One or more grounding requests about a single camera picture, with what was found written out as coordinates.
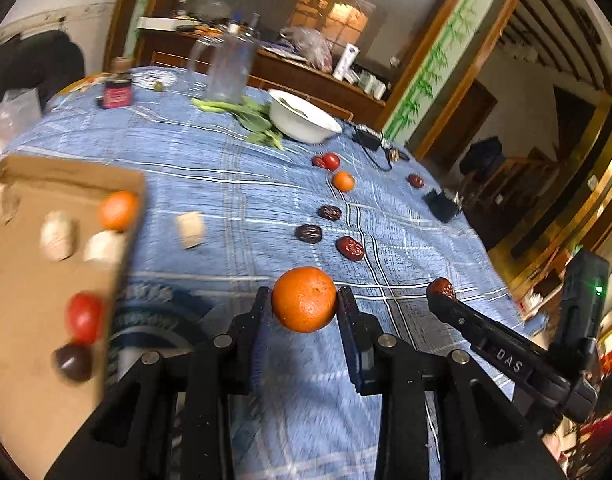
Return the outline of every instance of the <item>blue tablecloth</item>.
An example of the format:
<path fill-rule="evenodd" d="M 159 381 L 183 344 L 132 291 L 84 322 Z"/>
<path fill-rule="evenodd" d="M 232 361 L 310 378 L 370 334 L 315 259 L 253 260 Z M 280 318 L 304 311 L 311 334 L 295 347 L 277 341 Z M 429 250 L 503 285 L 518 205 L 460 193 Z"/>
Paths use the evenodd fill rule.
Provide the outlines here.
<path fill-rule="evenodd" d="M 143 348 L 187 349 L 201 331 L 222 332 L 235 314 L 249 310 L 259 286 L 272 286 L 300 266 L 319 267 L 337 286 L 350 286 L 361 310 L 423 351 L 467 348 L 428 310 L 424 291 L 438 276 L 452 282 L 460 300 L 519 330 L 516 307 L 464 216 L 441 224 L 423 202 L 435 183 L 420 164 L 379 171 L 347 130 L 320 146 L 285 139 L 283 152 L 252 145 L 230 115 L 198 110 L 183 89 L 182 80 L 164 92 L 135 88 L 134 104 L 113 110 L 96 106 L 99 86 L 68 94 L 8 148 L 146 174 L 148 211 L 115 317 L 111 378 Z M 330 173 L 311 165 L 314 154 L 328 151 L 355 176 L 352 192 L 339 192 Z M 409 173 L 422 175 L 426 187 L 409 186 Z M 324 204 L 339 206 L 342 219 L 318 218 Z M 185 251 L 174 221 L 192 210 L 204 216 L 207 238 Z M 294 229 L 305 223 L 322 227 L 321 243 L 295 239 Z M 364 245 L 362 261 L 336 251 L 343 235 Z M 372 479 L 381 400 L 355 393 L 336 320 L 307 335 L 272 322 L 267 357 L 258 393 L 232 414 L 238 478 Z M 512 384 L 484 368 L 510 394 Z M 431 402 L 426 412 L 432 478 L 438 479 Z"/>

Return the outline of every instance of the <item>orange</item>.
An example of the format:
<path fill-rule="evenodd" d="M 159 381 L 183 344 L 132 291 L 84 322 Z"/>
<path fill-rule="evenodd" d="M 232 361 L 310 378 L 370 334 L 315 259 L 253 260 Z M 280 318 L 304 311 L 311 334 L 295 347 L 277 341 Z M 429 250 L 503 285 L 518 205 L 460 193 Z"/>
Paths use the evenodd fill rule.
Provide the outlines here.
<path fill-rule="evenodd" d="M 99 206 L 99 223 L 104 229 L 126 231 L 137 216 L 137 197 L 129 191 L 111 193 Z"/>
<path fill-rule="evenodd" d="M 335 285 L 315 267 L 297 267 L 283 273 L 273 289 L 273 312 L 295 332 L 315 332 L 335 315 Z"/>
<path fill-rule="evenodd" d="M 347 171 L 337 171 L 333 177 L 333 186 L 343 193 L 348 193 L 355 187 L 355 177 Z"/>

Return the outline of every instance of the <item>cardboard box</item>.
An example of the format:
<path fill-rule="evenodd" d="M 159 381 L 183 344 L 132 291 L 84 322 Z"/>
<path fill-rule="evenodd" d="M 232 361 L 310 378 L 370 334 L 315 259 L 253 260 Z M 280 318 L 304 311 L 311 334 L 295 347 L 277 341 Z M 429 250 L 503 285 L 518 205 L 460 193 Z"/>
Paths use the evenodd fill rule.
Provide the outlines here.
<path fill-rule="evenodd" d="M 106 336 L 113 298 L 124 274 L 145 210 L 145 179 L 139 171 L 35 156 L 9 155 L 0 182 L 19 197 L 16 216 L 0 223 L 0 441 L 30 480 L 41 480 L 102 396 Z M 138 221 L 126 233 L 117 269 L 83 261 L 88 239 L 101 231 L 97 208 L 116 190 L 139 197 Z M 61 262 L 39 249 L 45 216 L 63 210 L 78 224 L 76 252 Z M 106 301 L 102 337 L 95 344 L 94 377 L 69 383 L 52 365 L 52 352 L 70 340 L 65 309 L 82 290 Z"/>

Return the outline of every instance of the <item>window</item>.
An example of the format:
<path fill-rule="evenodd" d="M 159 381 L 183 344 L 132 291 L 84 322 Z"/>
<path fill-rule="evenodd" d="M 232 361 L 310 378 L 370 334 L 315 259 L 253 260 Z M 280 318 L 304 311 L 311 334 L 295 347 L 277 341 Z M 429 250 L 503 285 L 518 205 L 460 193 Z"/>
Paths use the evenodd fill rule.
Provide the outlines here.
<path fill-rule="evenodd" d="M 320 30 L 333 54 L 340 55 L 347 43 L 356 44 L 368 17 L 349 4 L 334 0 L 298 0 L 289 25 Z"/>
<path fill-rule="evenodd" d="M 321 33 L 328 40 L 333 54 L 342 54 L 347 43 L 356 44 L 368 17 L 349 4 L 334 4 L 326 18 Z"/>

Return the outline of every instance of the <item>white bowl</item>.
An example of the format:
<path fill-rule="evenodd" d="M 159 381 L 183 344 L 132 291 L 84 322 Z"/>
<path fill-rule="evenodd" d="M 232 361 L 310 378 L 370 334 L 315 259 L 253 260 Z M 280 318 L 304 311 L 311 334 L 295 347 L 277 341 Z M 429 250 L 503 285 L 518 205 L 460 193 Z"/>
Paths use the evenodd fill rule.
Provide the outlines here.
<path fill-rule="evenodd" d="M 273 89 L 268 93 L 273 98 L 270 101 L 270 120 L 291 139 L 318 144 L 331 135 L 341 133 L 339 123 L 314 104 L 281 90 Z"/>

